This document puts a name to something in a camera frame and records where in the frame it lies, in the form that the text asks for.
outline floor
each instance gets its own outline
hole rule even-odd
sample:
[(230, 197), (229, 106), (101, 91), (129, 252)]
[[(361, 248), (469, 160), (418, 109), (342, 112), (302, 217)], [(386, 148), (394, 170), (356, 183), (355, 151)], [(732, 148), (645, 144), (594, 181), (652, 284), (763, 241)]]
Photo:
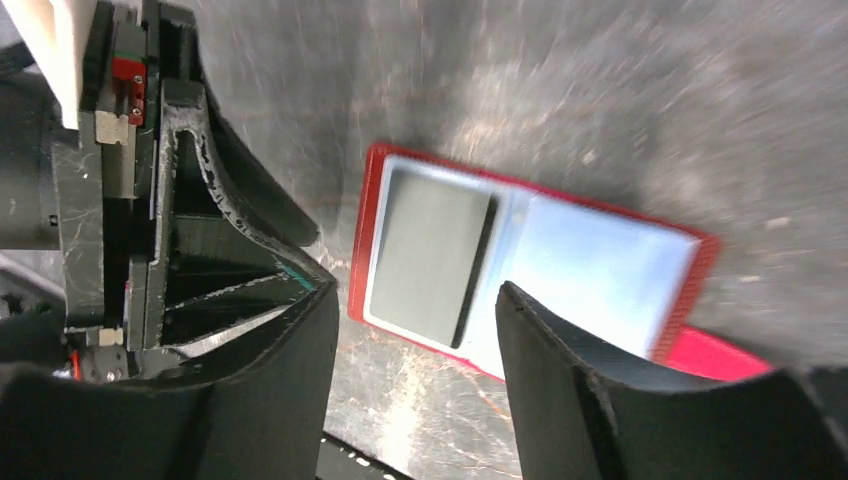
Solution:
[[(844, 2), (181, 3), (343, 304), (363, 152), (388, 140), (717, 233), (691, 322), (848, 364)], [(326, 429), (419, 479), (520, 476), (501, 383), (346, 320)]]

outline scratch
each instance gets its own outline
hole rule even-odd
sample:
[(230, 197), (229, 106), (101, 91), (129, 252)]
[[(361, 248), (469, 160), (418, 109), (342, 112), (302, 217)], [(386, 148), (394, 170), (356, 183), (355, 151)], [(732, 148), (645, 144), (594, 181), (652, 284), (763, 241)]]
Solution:
[(486, 392), (484, 392), (483, 389), (480, 388), (480, 384), (477, 383), (476, 375), (467, 372), (465, 370), (465, 367), (462, 367), (462, 370), (457, 369), (457, 371), (460, 372), (460, 374), (462, 374), (462, 376), (464, 376), (469, 382), (471, 382), (471, 384), (477, 390), (477, 395), (482, 398), (484, 402), (486, 402), (486, 405), (488, 405), (489, 408), (491, 408), (492, 411), (494, 411), (495, 414), (500, 417), (501, 420), (506, 422), (510, 429), (512, 429), (512, 417), (504, 413), (504, 411), (491, 398), (489, 398), (488, 395), (486, 395)]

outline white panel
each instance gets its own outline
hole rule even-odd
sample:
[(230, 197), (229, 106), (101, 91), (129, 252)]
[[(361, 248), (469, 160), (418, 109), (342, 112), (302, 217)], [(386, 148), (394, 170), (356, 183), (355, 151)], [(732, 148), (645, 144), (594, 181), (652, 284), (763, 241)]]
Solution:
[(3, 4), (62, 107), (62, 125), (77, 130), (82, 58), (97, 0), (3, 0)]

